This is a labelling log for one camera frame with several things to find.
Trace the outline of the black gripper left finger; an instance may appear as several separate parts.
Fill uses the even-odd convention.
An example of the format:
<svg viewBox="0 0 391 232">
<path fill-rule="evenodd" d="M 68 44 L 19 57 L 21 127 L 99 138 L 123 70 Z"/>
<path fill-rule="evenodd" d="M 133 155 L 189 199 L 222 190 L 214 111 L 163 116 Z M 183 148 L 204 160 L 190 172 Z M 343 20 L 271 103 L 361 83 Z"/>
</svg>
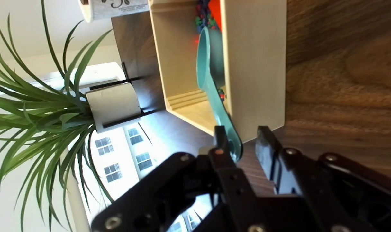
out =
<svg viewBox="0 0 391 232">
<path fill-rule="evenodd" d="M 218 203 L 201 222 L 232 232 L 246 232 L 246 205 L 255 195 L 228 154 L 223 127 L 214 128 L 214 147 L 207 155 L 176 152 L 99 213 L 91 232 L 165 232 L 199 195 L 217 196 Z"/>
</svg>

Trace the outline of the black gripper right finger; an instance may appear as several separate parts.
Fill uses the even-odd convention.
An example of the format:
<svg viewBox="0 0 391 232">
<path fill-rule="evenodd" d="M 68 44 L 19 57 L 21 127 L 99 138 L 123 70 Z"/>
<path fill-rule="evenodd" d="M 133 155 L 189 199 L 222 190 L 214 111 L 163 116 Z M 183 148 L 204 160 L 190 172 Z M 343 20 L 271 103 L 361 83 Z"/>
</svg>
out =
<svg viewBox="0 0 391 232">
<path fill-rule="evenodd" d="M 318 232 L 391 232 L 391 178 L 342 155 L 316 160 L 257 128 L 255 156 L 279 196 L 294 195 Z"/>
</svg>

